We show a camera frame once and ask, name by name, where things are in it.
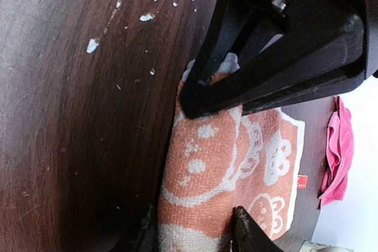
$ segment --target white debris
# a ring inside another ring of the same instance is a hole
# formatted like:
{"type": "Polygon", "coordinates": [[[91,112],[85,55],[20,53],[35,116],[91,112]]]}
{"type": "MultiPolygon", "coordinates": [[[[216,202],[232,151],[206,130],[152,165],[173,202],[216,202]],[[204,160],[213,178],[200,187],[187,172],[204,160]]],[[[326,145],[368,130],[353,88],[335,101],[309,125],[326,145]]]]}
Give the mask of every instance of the white debris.
{"type": "Polygon", "coordinates": [[[109,21],[107,22],[108,25],[110,25],[110,22],[112,22],[112,19],[114,19],[114,16],[117,14],[117,9],[113,9],[112,14],[109,18],[109,21]]]}
{"type": "Polygon", "coordinates": [[[99,38],[91,38],[88,43],[87,47],[87,53],[94,53],[96,48],[100,45],[100,39],[99,38]]]}
{"type": "Polygon", "coordinates": [[[147,21],[150,21],[154,18],[155,18],[155,15],[153,13],[147,13],[147,14],[142,15],[139,18],[139,20],[141,20],[142,22],[147,22],[147,21]]]}

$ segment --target cartoon print towel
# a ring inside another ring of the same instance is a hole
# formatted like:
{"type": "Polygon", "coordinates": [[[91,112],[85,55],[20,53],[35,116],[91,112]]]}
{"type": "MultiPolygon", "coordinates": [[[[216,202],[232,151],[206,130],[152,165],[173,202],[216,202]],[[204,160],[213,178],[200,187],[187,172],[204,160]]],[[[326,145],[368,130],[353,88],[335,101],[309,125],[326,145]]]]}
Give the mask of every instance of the cartoon print towel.
{"type": "MultiPolygon", "coordinates": [[[[219,74],[238,68],[236,55],[228,54],[219,74]]],[[[159,197],[160,251],[230,251],[230,220],[238,205],[271,239],[286,232],[294,214],[304,127],[280,109],[242,116],[242,106],[189,120],[177,96],[159,197]]]]}

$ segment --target pink towel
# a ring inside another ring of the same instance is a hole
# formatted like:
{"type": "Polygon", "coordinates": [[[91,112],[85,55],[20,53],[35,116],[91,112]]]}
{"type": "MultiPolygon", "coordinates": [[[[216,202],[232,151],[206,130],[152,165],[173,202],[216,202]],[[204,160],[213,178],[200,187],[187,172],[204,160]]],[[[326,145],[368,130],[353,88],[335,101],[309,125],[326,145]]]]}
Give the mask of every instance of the pink towel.
{"type": "Polygon", "coordinates": [[[327,129],[327,161],[329,168],[321,187],[322,195],[320,207],[323,207],[335,200],[342,201],[348,183],[348,171],[350,169],[354,140],[353,130],[350,122],[351,114],[349,109],[344,107],[340,97],[336,98],[336,108],[330,119],[327,129]]]}

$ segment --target screw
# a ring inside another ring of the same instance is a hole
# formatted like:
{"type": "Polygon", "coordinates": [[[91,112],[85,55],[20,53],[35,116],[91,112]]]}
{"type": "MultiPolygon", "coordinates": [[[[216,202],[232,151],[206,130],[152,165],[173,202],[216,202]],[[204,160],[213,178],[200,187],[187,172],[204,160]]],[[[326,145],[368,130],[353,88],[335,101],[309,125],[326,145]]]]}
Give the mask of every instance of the screw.
{"type": "Polygon", "coordinates": [[[273,7],[278,11],[278,12],[284,12],[287,3],[285,0],[272,0],[272,5],[273,7]]]}

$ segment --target dark wooden surface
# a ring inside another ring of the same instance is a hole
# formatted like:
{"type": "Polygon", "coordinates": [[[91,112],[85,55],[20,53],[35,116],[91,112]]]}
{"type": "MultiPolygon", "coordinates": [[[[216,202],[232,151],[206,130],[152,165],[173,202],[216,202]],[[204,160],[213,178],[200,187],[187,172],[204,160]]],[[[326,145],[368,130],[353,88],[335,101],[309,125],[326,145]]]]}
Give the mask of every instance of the dark wooden surface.
{"type": "Polygon", "coordinates": [[[306,189],[299,189],[291,229],[275,241],[287,252],[298,252],[304,240],[311,240],[319,217],[321,183],[325,172],[327,125],[333,111],[333,97],[283,107],[291,117],[306,123],[300,175],[308,176],[306,189]]]}
{"type": "MultiPolygon", "coordinates": [[[[177,83],[216,0],[121,1],[112,18],[117,0],[0,0],[0,251],[108,251],[119,235],[104,211],[132,223],[156,200],[177,83]]],[[[324,104],[289,111],[309,120],[307,173],[324,156],[324,104]]]]}

